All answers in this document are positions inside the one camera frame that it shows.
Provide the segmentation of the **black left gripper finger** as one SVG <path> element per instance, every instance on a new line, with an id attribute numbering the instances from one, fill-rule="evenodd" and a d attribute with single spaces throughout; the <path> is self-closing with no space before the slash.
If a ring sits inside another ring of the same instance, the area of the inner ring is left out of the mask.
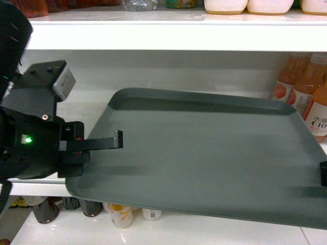
<path id="1" fill-rule="evenodd" d="M 61 141 L 62 152 L 96 151 L 123 148 L 123 131 L 116 130 L 113 137 Z"/>

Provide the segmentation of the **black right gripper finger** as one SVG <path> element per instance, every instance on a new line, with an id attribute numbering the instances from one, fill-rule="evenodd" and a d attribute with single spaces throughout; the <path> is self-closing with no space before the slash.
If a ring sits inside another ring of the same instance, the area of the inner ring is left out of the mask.
<path id="1" fill-rule="evenodd" d="M 327 186 L 327 161 L 320 162 L 320 181 L 322 186 Z"/>

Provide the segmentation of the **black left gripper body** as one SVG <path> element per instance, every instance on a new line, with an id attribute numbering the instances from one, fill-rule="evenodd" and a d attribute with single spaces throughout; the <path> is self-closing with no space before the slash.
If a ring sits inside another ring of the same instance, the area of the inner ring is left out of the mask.
<path id="1" fill-rule="evenodd" d="M 63 60 L 31 65 L 1 101 L 1 179 L 76 177 L 90 161 L 89 151 L 61 151 L 62 140 L 84 139 L 82 122 L 57 115 L 62 101 L 52 87 L 66 65 Z"/>

